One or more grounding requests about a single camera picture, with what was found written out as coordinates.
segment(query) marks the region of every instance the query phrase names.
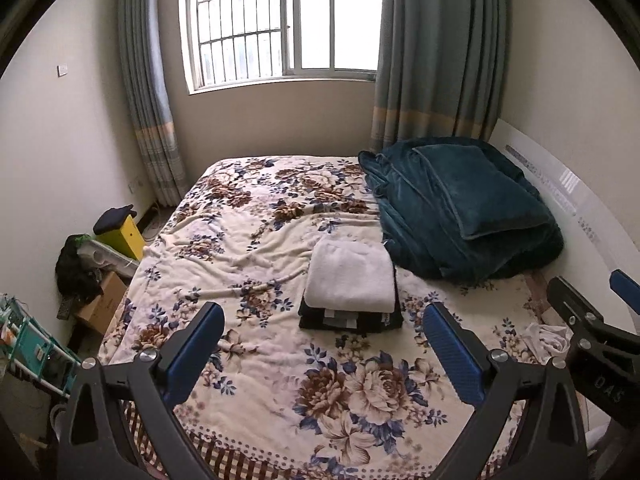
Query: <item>floral blanket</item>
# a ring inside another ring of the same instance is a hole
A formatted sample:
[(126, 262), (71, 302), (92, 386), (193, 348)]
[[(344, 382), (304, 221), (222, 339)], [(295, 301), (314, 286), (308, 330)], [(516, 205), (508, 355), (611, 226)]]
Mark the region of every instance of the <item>floral blanket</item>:
[[(519, 336), (536, 319), (527, 278), (469, 289), (398, 269), (400, 330), (305, 332), (297, 309), (321, 237), (382, 239), (354, 158), (214, 164), (145, 249), (101, 361), (160, 347), (215, 301), (225, 311), (225, 335), (175, 415), (217, 476), (424, 478), (472, 413), (422, 333), (424, 307), (443, 301), (489, 348), (531, 361)], [(521, 410), (514, 406), (485, 473), (505, 453)], [(141, 453), (162, 471), (132, 405), (127, 415)]]

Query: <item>gray-blue curtain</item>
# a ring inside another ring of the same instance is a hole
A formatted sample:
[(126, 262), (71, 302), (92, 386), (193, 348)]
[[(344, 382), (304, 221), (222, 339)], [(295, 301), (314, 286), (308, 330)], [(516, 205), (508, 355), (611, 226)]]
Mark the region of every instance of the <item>gray-blue curtain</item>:
[(498, 116), (507, 0), (383, 0), (371, 134), (487, 139)]
[(136, 139), (162, 205), (178, 205), (188, 191), (164, 86), (158, 0), (118, 0), (124, 83)]

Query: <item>teal blanket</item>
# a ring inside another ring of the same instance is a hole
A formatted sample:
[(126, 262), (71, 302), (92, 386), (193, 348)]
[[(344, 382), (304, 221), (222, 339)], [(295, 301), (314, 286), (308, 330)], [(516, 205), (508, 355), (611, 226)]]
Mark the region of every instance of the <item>teal blanket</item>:
[(545, 266), (562, 251), (538, 190), (493, 146), (463, 137), (397, 142), (360, 165), (394, 263), (475, 284)]

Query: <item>white wall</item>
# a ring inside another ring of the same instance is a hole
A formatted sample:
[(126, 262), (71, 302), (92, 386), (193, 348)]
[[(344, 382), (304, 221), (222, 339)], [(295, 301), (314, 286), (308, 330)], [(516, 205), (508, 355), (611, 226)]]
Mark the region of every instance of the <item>white wall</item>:
[(501, 118), (564, 162), (640, 247), (640, 72), (588, 0), (512, 0)]
[(116, 38), (116, 0), (57, 0), (0, 79), (0, 292), (62, 340), (54, 267), (66, 237), (90, 233), (110, 207), (144, 212), (154, 200)]
[(191, 180), (227, 157), (356, 155), (368, 147), (372, 82), (281, 81), (189, 95), (178, 0), (158, 1), (164, 78)]

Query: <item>screw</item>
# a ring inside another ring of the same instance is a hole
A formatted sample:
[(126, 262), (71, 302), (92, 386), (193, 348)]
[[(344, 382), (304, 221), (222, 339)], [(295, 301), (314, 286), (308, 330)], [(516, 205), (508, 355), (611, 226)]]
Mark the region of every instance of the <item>screw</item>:
[(93, 357), (88, 357), (84, 361), (82, 361), (82, 368), (85, 370), (91, 370), (95, 366), (95, 359)]
[(566, 368), (566, 363), (564, 362), (564, 359), (559, 357), (554, 357), (553, 359), (551, 359), (551, 364), (560, 370), (563, 370), (564, 368)]
[(158, 357), (158, 350), (156, 350), (155, 348), (150, 348), (149, 350), (143, 350), (138, 355), (140, 355), (140, 360), (143, 363), (149, 363), (153, 361), (156, 357)]
[(509, 355), (507, 354), (507, 352), (505, 352), (504, 350), (500, 350), (499, 348), (491, 350), (490, 355), (491, 355), (491, 359), (493, 359), (497, 363), (503, 363), (509, 358)]

